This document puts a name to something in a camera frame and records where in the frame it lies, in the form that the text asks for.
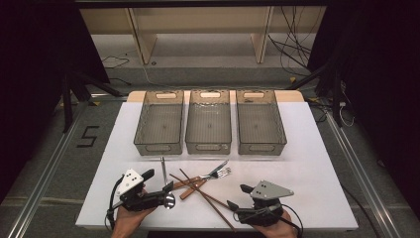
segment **aluminum rail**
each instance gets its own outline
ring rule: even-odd
[[[368,173],[365,171],[362,163],[358,158],[358,155],[353,150],[353,147],[343,128],[338,127],[331,113],[327,111],[325,113],[327,113],[326,115],[328,118],[328,123],[330,124],[330,127],[333,130],[335,137],[339,142],[340,147],[342,148],[353,173],[355,174],[356,180],[358,181],[359,186],[361,187],[362,192],[364,193],[384,236],[386,238],[401,237],[388,209],[374,188]]]
[[[11,230],[9,231],[8,238],[17,238],[23,237],[26,230],[28,229],[32,218],[37,211],[38,205],[41,202],[44,194],[49,187],[49,184],[55,174],[56,168],[58,167],[61,158],[63,157],[65,150],[68,147],[68,143],[72,138],[74,129],[76,128],[79,118],[87,108],[87,102],[80,102],[74,113],[74,123],[70,126],[66,133],[61,136],[61,139],[58,142],[49,162],[47,163],[46,168],[43,171],[43,174],[40,177],[37,185],[35,186],[32,194],[28,198],[25,206],[22,208],[18,217],[16,218]]]

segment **wire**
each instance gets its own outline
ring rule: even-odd
[[[285,51],[284,51],[284,49],[281,49],[277,44],[276,44],[276,42],[271,38],[271,36],[270,35],[268,35],[268,37],[269,37],[269,39],[271,40],[271,42],[274,44],[274,46],[282,53],[282,54],[285,54],[287,57],[289,57],[291,60],[293,60],[293,61],[295,61],[297,64],[299,64],[299,65],[301,65],[302,67],[304,67],[304,68],[308,68],[305,64],[303,64],[302,62],[300,62],[300,61],[298,61],[297,59],[295,59],[293,56],[291,56],[291,55],[289,55],[288,53],[286,53]]]
[[[368,220],[368,223],[370,224],[371,228],[373,229],[374,234],[376,235],[377,238],[380,238],[379,232],[377,231],[377,229],[374,227],[372,220],[370,219],[370,217],[368,216],[367,211],[365,210],[365,208],[362,206],[362,204],[356,199],[356,197],[354,195],[352,195],[345,186],[343,186],[342,183],[340,183],[340,186],[343,188],[343,190],[358,204],[358,206],[361,208],[362,212],[364,213],[365,217]]]
[[[316,124],[325,122],[327,120],[327,113],[328,111],[331,111],[331,108],[332,108],[331,105],[322,104],[308,98],[304,98],[304,100],[308,103],[309,107],[318,109],[323,112],[323,114],[318,119],[315,120]]]
[[[262,209],[256,210],[256,213],[255,213],[255,214],[250,215],[250,216],[248,216],[248,217],[246,217],[246,218],[244,218],[244,219],[242,219],[242,220],[240,220],[239,218],[236,218],[236,217],[235,217],[235,214],[238,214],[236,211],[234,212],[233,216],[234,216],[234,220],[235,220],[235,221],[238,221],[238,222],[243,222],[243,221],[246,221],[246,220],[248,220],[248,219],[251,219],[251,218],[253,218],[253,217],[255,217],[255,216],[258,216],[258,215],[264,214],[264,213],[266,213],[266,209],[265,209],[265,208],[262,208]]]
[[[355,124],[355,117],[353,117],[353,119],[352,119],[352,123],[351,123],[351,124],[347,124],[347,123],[346,123],[346,120],[343,118],[343,115],[342,115],[342,110],[343,110],[343,108],[344,108],[344,106],[341,106],[341,107],[340,107],[340,117],[341,117],[341,119],[342,119],[343,123],[344,123],[346,126],[351,127],[351,126],[353,126],[353,124]]]
[[[294,46],[292,46],[292,45],[288,45],[288,44],[286,44],[286,43],[282,43],[282,42],[278,42],[278,41],[275,41],[275,40],[273,40],[273,39],[271,39],[271,41],[272,42],[275,42],[275,43],[277,43],[277,44],[279,44],[279,45],[284,45],[284,46],[287,46],[287,47],[289,47],[289,48],[292,48],[292,49],[296,49],[296,50],[298,50],[298,47],[294,47]],[[310,54],[311,53],[311,50],[310,49],[307,49],[307,48],[304,48],[304,51],[303,52],[305,52],[305,53],[307,53],[307,54]]]
[[[129,86],[131,86],[131,85],[132,85],[132,83],[131,83],[131,82],[128,82],[128,81],[126,81],[126,80],[123,80],[123,79],[121,79],[121,78],[119,78],[119,77],[110,77],[109,79],[110,79],[110,80],[119,80],[119,81],[122,81],[122,82],[126,83],[126,84],[127,84],[127,85],[129,85]]]
[[[289,57],[290,59],[294,60],[298,64],[301,64],[301,62],[297,61],[295,58],[293,58],[288,53],[286,53],[283,49],[281,49],[279,46],[277,46],[276,43],[273,41],[273,39],[270,36],[268,36],[268,37],[271,39],[271,42],[274,44],[275,48],[280,52],[280,65],[281,65],[281,68],[284,71],[286,71],[288,73],[291,73],[291,74],[296,74],[296,75],[299,75],[299,76],[308,76],[307,74],[298,73],[298,72],[294,71],[293,69],[291,71],[289,71],[288,69],[286,69],[286,67],[283,65],[283,60],[282,60],[282,55],[283,54],[285,54],[287,57]]]
[[[314,25],[312,25],[312,28],[311,28],[311,30],[309,30],[309,33],[308,33],[308,35],[306,35],[306,37],[302,40],[302,41],[300,41],[299,42],[299,44],[302,44],[310,35],[311,35],[311,33],[312,33],[312,31],[315,29],[315,26],[318,24],[318,21],[319,21],[319,17],[321,16],[321,12],[322,12],[322,8],[323,7],[319,7],[319,12],[318,12],[318,16],[316,17],[316,20],[315,20],[315,23],[314,23]]]
[[[114,226],[115,226],[115,220],[114,220],[114,208],[112,207],[113,203],[114,203],[114,194],[115,194],[115,190],[117,189],[117,186],[121,183],[121,181],[123,180],[124,175],[121,176],[120,179],[117,180],[117,182],[115,182],[114,188],[112,188],[112,192],[111,192],[111,198],[109,199],[109,208],[106,212],[105,215],[105,219],[108,218],[109,223],[111,225],[111,229],[114,230]]]
[[[105,218],[104,218],[105,228],[109,231],[109,233],[112,233],[112,230],[110,230],[108,225],[106,224],[106,218],[107,218],[107,215],[105,215]]]
[[[110,58],[113,58],[113,59],[116,59],[116,60],[124,60],[124,62],[121,62],[121,63],[119,63],[119,64],[117,64],[117,65],[115,65],[115,66],[112,66],[112,67],[105,67],[105,68],[115,68],[115,67],[118,67],[118,66],[121,66],[121,65],[123,65],[123,64],[125,64],[125,63],[127,63],[127,62],[129,62],[130,60],[129,59],[127,59],[127,58],[118,58],[118,57],[112,57],[112,56],[110,56],[110,57],[107,57],[107,58],[105,58],[105,59],[103,59],[102,60],[102,62],[108,62],[108,61],[106,61],[107,59],[110,59]]]
[[[293,30],[292,30],[292,28],[295,28],[295,26],[294,26],[294,22],[295,22],[294,19],[295,19],[295,9],[296,9],[296,7],[293,7],[293,15],[292,15],[292,17],[293,17],[292,20],[293,21],[292,21],[292,25],[291,26],[289,24],[289,21],[288,21],[286,15],[284,14],[283,7],[280,7],[280,9],[281,9],[281,13],[283,14],[284,20],[286,20],[287,27],[289,29],[289,33],[287,33],[287,37],[290,37],[290,35],[291,35],[294,38],[294,41],[293,41],[293,38],[290,38],[290,40],[293,41],[296,44],[296,46],[299,48],[300,47],[300,44],[297,41],[297,37],[296,37],[295,32],[293,32]],[[299,54],[299,57],[300,57],[300,59],[303,62],[303,58],[302,58],[302,55],[300,54],[300,50],[297,51],[297,53]]]
[[[300,219],[299,215],[297,214],[297,212],[293,208],[291,208],[290,206],[288,206],[286,204],[282,204],[282,206],[285,206],[285,207],[289,208],[296,215],[296,217],[297,217],[297,219],[299,220],[299,223],[300,223],[300,236],[299,236],[299,229],[297,229],[297,237],[303,237],[303,223],[302,223],[302,220]]]

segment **utensil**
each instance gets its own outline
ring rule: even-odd
[[[167,185],[166,165],[164,164],[164,157],[160,157],[161,170],[163,173],[164,185]],[[175,196],[172,192],[168,192],[164,198],[163,206],[166,209],[173,209],[175,207]]]
[[[220,166],[216,167],[213,171],[211,171],[208,175],[200,176],[199,177],[200,178],[200,181],[197,182],[196,184],[194,184],[195,188],[198,188],[198,187],[202,186],[209,179],[218,179],[218,178],[220,178],[219,175],[218,175],[218,172],[221,171],[221,169],[224,166],[226,166],[226,164],[228,164],[228,162],[229,162],[229,160],[226,160]],[[226,173],[223,175],[223,177],[229,175],[230,173],[231,173],[231,169],[227,168],[226,169]],[[187,198],[192,192],[194,192],[194,190],[195,189],[193,189],[193,188],[190,187],[187,191],[185,191],[183,194],[181,194],[179,196],[179,198],[181,198],[182,200],[185,199],[185,198]]]
[[[182,171],[182,173],[189,179],[189,177],[186,175],[186,173],[182,170],[182,169],[180,169],[181,171]],[[174,177],[174,178],[176,178],[177,180],[179,180],[179,181],[181,181],[182,182],[182,180],[180,180],[179,178],[177,178],[176,176],[174,176],[174,175],[171,175],[172,177]],[[228,224],[229,225],[229,227],[232,229],[232,231],[234,231],[234,232],[236,232],[236,229],[235,229],[235,227],[229,222],[229,220],[228,219],[226,219],[226,217],[219,211],[219,209],[217,209],[217,207],[210,201],[210,199],[213,199],[214,201],[216,201],[217,203],[219,203],[219,204],[221,204],[221,205],[223,205],[224,207],[226,207],[226,204],[224,204],[223,202],[221,202],[221,201],[219,201],[219,200],[217,200],[216,198],[214,198],[214,197],[212,197],[212,196],[209,196],[207,193],[204,193],[203,191],[201,191],[200,190],[200,188],[198,188],[198,187],[194,187],[193,185],[191,185],[190,186],[191,187],[191,189],[193,189],[193,190],[197,190],[198,192],[200,192],[201,193],[201,195],[204,197],[204,199],[206,199],[207,200],[207,202],[213,207],[213,209],[219,214],[219,216],[226,222],[226,224]]]
[[[219,179],[219,178],[228,176],[231,172],[232,171],[230,168],[225,168],[223,170],[213,173],[211,177],[208,177],[208,175],[205,175],[205,176],[194,177],[194,178],[191,178],[190,180],[188,179],[181,180],[181,181],[176,182],[173,185],[173,189],[179,189],[179,188],[182,188],[183,186],[191,185],[193,183],[198,184],[200,181],[203,181],[204,179]]]

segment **cable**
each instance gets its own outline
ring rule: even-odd
[[[238,213],[235,211],[235,212],[233,213],[233,217],[234,217],[234,220],[235,220],[235,221],[237,221],[237,222],[242,222],[242,221],[246,221],[246,220],[248,220],[248,219],[251,219],[251,218],[253,218],[253,217],[255,217],[255,216],[258,216],[258,215],[264,214],[264,213],[266,213],[266,209],[265,209],[265,208],[262,208],[262,209],[256,210],[256,213],[255,213],[255,214],[250,215],[250,216],[248,216],[247,218],[244,218],[244,219],[240,220],[239,218],[235,217],[235,214],[238,214]]]
[[[305,65],[305,64],[303,64],[302,62],[300,62],[300,61],[298,61],[297,59],[295,59],[294,57],[292,57],[291,55],[289,55],[288,53],[286,53],[285,51],[284,51],[284,49],[280,49],[279,47],[278,47],[278,45],[275,43],[275,41],[271,38],[271,36],[270,35],[268,35],[268,38],[271,40],[271,42],[274,44],[274,46],[282,53],[282,54],[285,54],[287,57],[289,57],[291,60],[293,60],[293,61],[295,61],[297,64],[299,64],[299,65],[301,65],[302,67],[304,67],[304,68],[306,68],[306,69],[308,69],[307,68],[307,66]]]
[[[278,217],[281,221],[283,221],[284,223],[287,223],[288,225],[291,225],[291,226],[293,226],[294,228],[296,228],[296,230],[297,230],[297,238],[302,238],[303,237],[303,223],[302,223],[302,220],[300,219],[300,217],[299,217],[299,215],[297,214],[297,212],[293,209],[293,208],[291,208],[290,206],[288,206],[288,205],[286,205],[286,204],[282,204],[282,206],[285,206],[285,207],[287,207],[287,208],[289,208],[295,215],[296,215],[296,217],[297,217],[297,219],[299,220],[299,223],[300,223],[300,227],[299,226],[297,226],[296,224],[294,224],[293,222],[291,222],[291,221],[288,221],[288,220],[286,220],[286,219],[284,219],[283,217]]]
[[[327,120],[327,113],[328,111],[331,111],[331,108],[332,108],[331,105],[322,104],[308,98],[304,98],[304,100],[308,103],[309,107],[316,108],[323,112],[323,114],[318,119],[315,120],[316,124],[325,122]]]
[[[290,35],[291,35],[291,36],[294,38],[294,41],[293,41],[293,39],[292,39],[292,38],[290,38],[290,40],[291,40],[291,41],[293,41],[293,42],[296,44],[296,46],[297,46],[297,47],[299,47],[299,46],[300,46],[300,44],[299,44],[299,42],[297,41],[297,38],[296,38],[295,33],[292,31],[292,28],[294,27],[295,8],[296,8],[296,7],[293,7],[293,15],[292,15],[292,16],[293,16],[293,18],[292,18],[293,22],[292,22],[292,25],[290,26],[289,21],[288,21],[288,19],[287,19],[286,15],[284,14],[283,7],[280,7],[280,9],[281,9],[281,13],[283,14],[284,20],[286,20],[287,27],[288,27],[288,29],[289,29],[289,33],[287,33],[287,37],[290,37]],[[300,50],[299,50],[299,51],[297,51],[297,53],[299,54],[299,57],[300,57],[300,59],[301,59],[301,60],[302,60],[302,62],[303,62],[303,58],[302,58],[302,55],[300,54]]]
[[[121,66],[121,65],[123,65],[123,64],[125,64],[125,63],[127,63],[127,62],[130,61],[127,58],[118,58],[118,57],[112,57],[112,56],[110,56],[110,57],[107,57],[107,58],[103,59],[102,62],[107,62],[106,60],[109,59],[109,58],[113,58],[113,59],[117,59],[117,60],[124,60],[124,62],[119,63],[119,64],[117,64],[115,66],[112,66],[112,67],[105,67],[105,68],[115,68],[115,67]]]
[[[355,196],[353,196],[347,189],[345,186],[343,186],[342,183],[340,183],[340,186],[343,188],[343,190],[358,204],[358,206],[361,208],[362,212],[364,213],[365,217],[368,220],[368,223],[370,224],[371,228],[373,229],[374,234],[376,235],[377,238],[380,238],[379,232],[377,231],[377,229],[374,227],[373,222],[371,221],[370,217],[368,216],[367,211],[364,209],[364,207],[362,206],[362,204],[356,199]]]
[[[298,50],[298,47],[294,47],[294,46],[288,45],[288,44],[286,44],[286,43],[281,43],[281,42],[275,41],[275,40],[273,40],[273,39],[271,39],[271,41],[272,41],[272,42],[275,42],[275,43],[277,43],[277,44],[284,45],[284,46],[287,46],[287,47],[289,47],[289,48],[292,48],[292,49],[296,49],[296,50]],[[305,50],[305,51],[303,51],[304,53],[307,53],[307,54],[310,54],[310,53],[311,53],[311,50],[310,50],[310,49],[304,48],[304,50]]]
[[[119,78],[119,77],[110,77],[109,79],[110,79],[110,80],[119,80],[119,81],[122,81],[122,82],[126,83],[126,84],[127,84],[127,85],[129,85],[129,86],[131,86],[131,85],[132,85],[132,83],[131,83],[131,82],[125,81],[125,80],[123,80],[123,79],[121,79],[121,78]]]
[[[107,215],[105,215],[105,218],[104,218],[105,228],[109,231],[109,233],[112,233],[112,230],[110,230],[108,225],[106,224],[106,218],[107,218]]]
[[[353,124],[355,124],[355,117],[353,117],[353,119],[352,119],[352,124],[347,124],[347,123],[346,123],[346,120],[343,118],[343,115],[342,115],[342,110],[343,110],[343,108],[344,108],[344,106],[341,106],[341,107],[340,107],[340,118],[342,119],[343,123],[344,123],[346,126],[351,127],[351,126],[353,126]]]
[[[111,192],[111,198],[109,199],[109,208],[106,212],[105,218],[108,218],[109,223],[111,225],[111,229],[114,230],[114,226],[115,226],[115,219],[114,219],[114,208],[112,207],[113,203],[114,203],[114,194],[115,194],[115,190],[117,189],[117,186],[121,183],[121,181],[123,180],[124,175],[121,176],[120,179],[117,180],[117,182],[115,182],[114,188],[112,188],[112,192]]]
[[[322,8],[323,7],[319,7],[318,16],[316,18],[316,21],[315,21],[314,25],[312,25],[312,28],[311,28],[311,30],[309,30],[308,35],[306,35],[306,37],[299,44],[302,44],[311,35],[311,33],[314,30],[315,26],[318,24],[319,17],[321,16]]]

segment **human hand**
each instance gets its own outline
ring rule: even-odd
[[[286,210],[283,210],[281,217],[291,222],[291,217]],[[268,227],[256,225],[253,225],[253,227],[266,238],[296,238],[296,232],[293,227],[281,220]]]
[[[124,206],[118,207],[117,220],[115,221],[112,238],[128,238],[140,226],[142,221],[151,214],[156,207],[142,211],[129,211]]]

